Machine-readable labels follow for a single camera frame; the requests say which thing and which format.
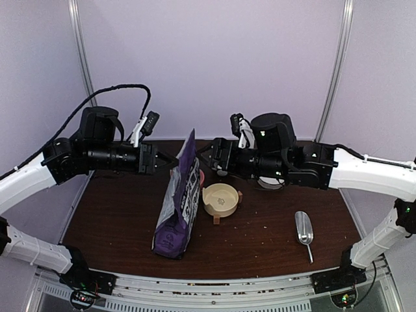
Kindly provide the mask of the metal food scoop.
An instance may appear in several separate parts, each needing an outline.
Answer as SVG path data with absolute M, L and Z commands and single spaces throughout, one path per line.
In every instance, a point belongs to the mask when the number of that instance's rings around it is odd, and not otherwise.
M 311 243 L 313 242 L 313 227 L 309 215 L 304 211 L 297 211 L 294 215 L 296 231 L 298 236 L 298 242 L 307 247 L 309 262 L 312 264 L 313 254 L 311 251 Z

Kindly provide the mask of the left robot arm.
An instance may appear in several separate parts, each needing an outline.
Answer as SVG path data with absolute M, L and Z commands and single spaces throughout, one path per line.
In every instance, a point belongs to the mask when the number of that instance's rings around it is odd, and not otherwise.
M 85 108 L 80 126 L 70 138 L 52 139 L 27 164 L 1 179 L 1 212 L 41 190 L 93 170 L 152 175 L 173 168 L 178 164 L 174 156 L 143 141 L 158 119 L 159 114 L 149 112 L 136 124 L 130 139 L 115 140 L 115 132 L 124 132 L 118 111 L 109 107 Z M 80 289 L 88 288 L 94 281 L 77 248 L 37 239 L 17 230 L 5 218 L 1 219 L 1 255 L 68 276 Z

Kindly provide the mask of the dark blue ceramic bowl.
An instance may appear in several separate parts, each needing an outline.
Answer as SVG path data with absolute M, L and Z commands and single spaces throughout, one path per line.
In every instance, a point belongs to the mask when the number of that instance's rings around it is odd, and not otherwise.
M 220 177 L 225 177 L 225 176 L 227 176 L 227 175 L 228 175 L 228 172 L 227 172 L 227 171 L 225 171 L 225 170 L 221 170 L 221 169 L 219 169 L 219 170 L 217 170 L 216 172 L 217 172 L 217 175 L 218 175 L 218 176 L 220 176 Z

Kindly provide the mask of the right aluminium frame post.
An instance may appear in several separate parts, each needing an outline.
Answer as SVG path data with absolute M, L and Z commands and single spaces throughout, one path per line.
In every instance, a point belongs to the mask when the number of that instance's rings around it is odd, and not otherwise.
M 348 43 L 350 40 L 350 33 L 354 18 L 354 3 L 354 0 L 344 1 L 337 50 L 335 53 L 335 60 L 331 73 L 330 84 L 326 94 L 326 100 L 324 102 L 324 108 L 322 110 L 320 122 L 314 139 L 315 142 L 322 141 L 326 126 L 330 118 L 331 109 L 335 101 L 339 81 L 341 78 L 342 68 L 345 62 L 345 57 L 348 49 Z

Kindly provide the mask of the aluminium frame post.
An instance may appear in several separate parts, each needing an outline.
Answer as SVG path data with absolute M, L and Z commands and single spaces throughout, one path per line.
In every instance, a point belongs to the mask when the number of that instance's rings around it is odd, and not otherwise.
M 77 54 L 79 58 L 79 65 L 81 68 L 81 76 L 83 78 L 84 88 L 88 95 L 94 92 L 94 86 L 88 66 L 88 60 L 86 56 L 85 43 L 82 32 L 81 19 L 79 15 L 79 4 L 77 0 L 68 0 L 68 8 L 70 14 L 71 27 L 73 29 L 73 35 L 75 38 L 75 45 L 77 48 Z
M 326 100 L 324 102 L 324 108 L 322 110 L 320 122 L 314 139 L 315 142 L 322 141 L 326 126 L 330 118 L 331 109 L 335 101 L 339 81 L 341 78 L 342 68 L 345 62 L 345 57 L 348 49 L 348 43 L 350 40 L 350 33 L 354 18 L 354 3 L 354 0 L 344 1 L 337 50 L 335 53 L 335 60 L 331 73 L 330 84 L 326 94 Z

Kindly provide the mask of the pink cat-ear bowl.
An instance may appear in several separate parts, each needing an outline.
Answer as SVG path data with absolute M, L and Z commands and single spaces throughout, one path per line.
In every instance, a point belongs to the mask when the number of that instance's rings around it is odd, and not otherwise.
M 203 172 L 203 170 L 199 170 L 199 173 L 200 173 L 200 187 L 202 188 L 203 187 L 203 184 L 204 184 L 204 181 L 205 181 L 205 174 L 204 174 L 204 172 Z

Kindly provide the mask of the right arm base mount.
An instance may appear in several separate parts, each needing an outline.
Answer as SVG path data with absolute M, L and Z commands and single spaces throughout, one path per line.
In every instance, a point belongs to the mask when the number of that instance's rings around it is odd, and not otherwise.
M 348 309 L 356 307 L 360 302 L 356 286 L 366 282 L 365 269 L 352 265 L 350 259 L 352 246 L 348 247 L 341 254 L 341 262 L 338 268 L 311 275 L 311 282 L 315 294 L 338 291 L 344 288 L 351 288 L 345 293 L 335 294 L 332 302 L 336 307 Z

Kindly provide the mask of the purple pet food bag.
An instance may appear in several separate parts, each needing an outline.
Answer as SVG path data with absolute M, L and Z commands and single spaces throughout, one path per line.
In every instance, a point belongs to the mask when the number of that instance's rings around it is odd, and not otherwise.
M 195 130 L 177 156 L 179 162 L 170 172 L 151 245 L 154 254 L 170 259 L 182 258 L 187 250 L 199 207 L 201 175 Z

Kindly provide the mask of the left aluminium frame post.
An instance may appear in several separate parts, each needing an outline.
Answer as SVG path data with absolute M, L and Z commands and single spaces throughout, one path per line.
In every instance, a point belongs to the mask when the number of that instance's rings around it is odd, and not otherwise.
M 88 95 L 94 92 L 94 86 L 88 66 L 88 60 L 86 56 L 85 43 L 82 32 L 81 19 L 79 15 L 79 4 L 77 0 L 68 0 L 68 8 L 70 14 L 71 27 L 73 29 L 73 35 L 75 38 L 75 45 L 77 48 L 77 54 L 79 58 L 79 65 L 81 68 L 81 76 L 83 78 L 84 88 Z

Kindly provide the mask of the front aluminium rail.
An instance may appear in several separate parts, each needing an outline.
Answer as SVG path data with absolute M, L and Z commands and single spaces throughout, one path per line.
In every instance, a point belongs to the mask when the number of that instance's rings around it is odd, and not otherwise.
M 367 281 L 316 293 L 310 275 L 252 279 L 164 279 L 119 274 L 111 294 L 89 311 L 342 311 L 341 299 L 357 296 L 353 311 L 402 311 L 387 265 L 367 271 Z

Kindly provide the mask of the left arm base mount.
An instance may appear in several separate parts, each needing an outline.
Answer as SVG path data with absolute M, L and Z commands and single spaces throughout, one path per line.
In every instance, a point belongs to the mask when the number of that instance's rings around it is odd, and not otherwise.
M 73 246 L 65 246 L 71 259 L 71 267 L 66 273 L 57 273 L 59 281 L 68 286 L 70 304 L 76 311 L 90 309 L 100 294 L 111 295 L 116 283 L 114 274 L 91 270 L 81 251 Z

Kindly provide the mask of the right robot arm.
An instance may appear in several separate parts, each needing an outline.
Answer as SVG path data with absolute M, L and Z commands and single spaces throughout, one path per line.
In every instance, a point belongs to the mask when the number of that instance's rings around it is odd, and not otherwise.
M 373 158 L 342 144 L 298 145 L 291 118 L 275 112 L 230 118 L 234 140 L 215 138 L 199 149 L 210 169 L 241 179 L 275 179 L 315 189 L 357 189 L 395 198 L 384 220 L 341 256 L 338 268 L 315 273 L 317 292 L 365 281 L 366 268 L 392 245 L 415 234 L 415 163 Z

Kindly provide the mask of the cream cat-ear bowl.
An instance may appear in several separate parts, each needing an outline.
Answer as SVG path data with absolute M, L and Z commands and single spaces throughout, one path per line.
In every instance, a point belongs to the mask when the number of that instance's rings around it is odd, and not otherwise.
M 219 225 L 222 218 L 231 216 L 242 202 L 242 192 L 226 183 L 214 183 L 202 188 L 205 212 Z

